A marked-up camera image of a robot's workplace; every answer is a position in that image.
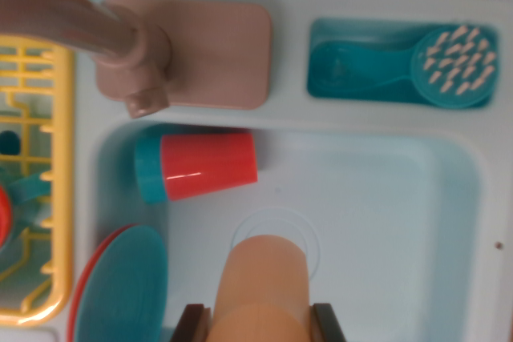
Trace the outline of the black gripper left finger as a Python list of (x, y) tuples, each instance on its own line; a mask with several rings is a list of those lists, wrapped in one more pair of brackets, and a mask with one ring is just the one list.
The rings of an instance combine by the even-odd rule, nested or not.
[(212, 323), (211, 308), (188, 304), (180, 317), (171, 342), (205, 342)]

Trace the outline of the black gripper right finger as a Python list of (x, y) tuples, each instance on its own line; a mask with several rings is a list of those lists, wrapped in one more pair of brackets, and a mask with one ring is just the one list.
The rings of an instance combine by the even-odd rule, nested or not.
[(310, 336), (313, 342), (346, 342), (331, 304), (314, 304), (310, 308)]

